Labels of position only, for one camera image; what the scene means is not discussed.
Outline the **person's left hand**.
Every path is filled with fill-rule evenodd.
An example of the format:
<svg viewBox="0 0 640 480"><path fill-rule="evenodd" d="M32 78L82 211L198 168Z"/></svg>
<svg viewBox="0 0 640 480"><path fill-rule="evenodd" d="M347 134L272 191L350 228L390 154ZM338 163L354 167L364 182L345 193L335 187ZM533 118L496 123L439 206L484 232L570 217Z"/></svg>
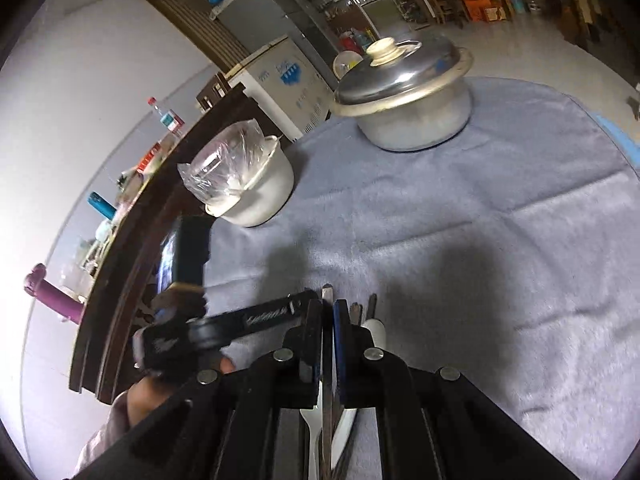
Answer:
<svg viewBox="0 0 640 480"><path fill-rule="evenodd" d="M128 429L140 424L175 391L175 386L152 376L145 376L131 386L126 393L125 413Z"/></svg>

